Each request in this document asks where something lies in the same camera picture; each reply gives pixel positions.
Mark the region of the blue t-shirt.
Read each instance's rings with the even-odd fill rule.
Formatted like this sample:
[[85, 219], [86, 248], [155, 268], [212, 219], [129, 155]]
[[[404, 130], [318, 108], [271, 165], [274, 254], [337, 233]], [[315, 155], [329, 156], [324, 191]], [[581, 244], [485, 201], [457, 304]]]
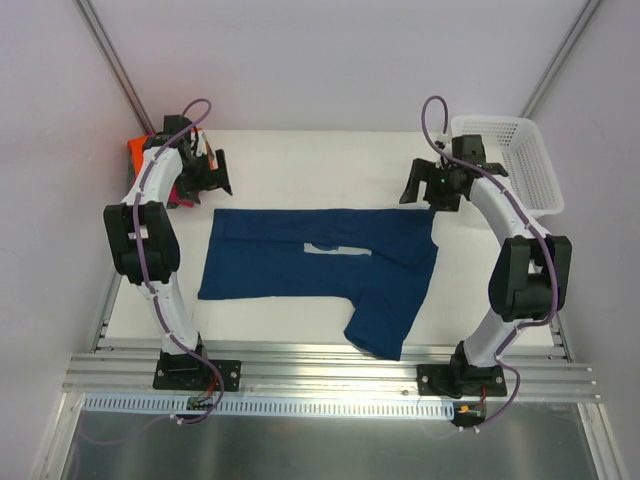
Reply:
[[346, 299], [346, 340], [397, 361], [434, 273], [434, 220], [424, 209], [218, 209], [198, 297]]

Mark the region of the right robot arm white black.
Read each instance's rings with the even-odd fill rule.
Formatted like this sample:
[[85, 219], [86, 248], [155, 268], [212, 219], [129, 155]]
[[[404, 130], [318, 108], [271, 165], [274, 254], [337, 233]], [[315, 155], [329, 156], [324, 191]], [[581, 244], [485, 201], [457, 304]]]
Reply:
[[572, 244], [550, 234], [516, 197], [506, 168], [486, 159], [478, 135], [453, 138], [451, 149], [434, 142], [437, 162], [412, 162], [403, 204], [424, 200], [436, 212], [455, 212], [469, 201], [484, 217], [501, 249], [488, 284], [490, 308], [476, 330], [461, 341], [448, 365], [432, 366], [429, 387], [460, 398], [487, 388], [503, 396], [495, 385], [504, 374], [501, 356], [528, 328], [547, 325], [563, 307], [569, 280]]

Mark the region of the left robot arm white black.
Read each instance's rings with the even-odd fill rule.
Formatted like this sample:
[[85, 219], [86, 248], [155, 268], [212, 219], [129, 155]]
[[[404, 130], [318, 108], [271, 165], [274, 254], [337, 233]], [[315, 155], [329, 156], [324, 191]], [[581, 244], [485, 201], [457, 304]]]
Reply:
[[204, 347], [190, 320], [178, 283], [179, 241], [167, 208], [200, 202], [203, 192], [233, 192], [223, 150], [185, 114], [167, 115], [160, 132], [128, 144], [135, 178], [125, 197], [103, 211], [116, 271], [149, 304], [161, 335], [158, 369], [186, 387], [203, 386], [210, 375]]

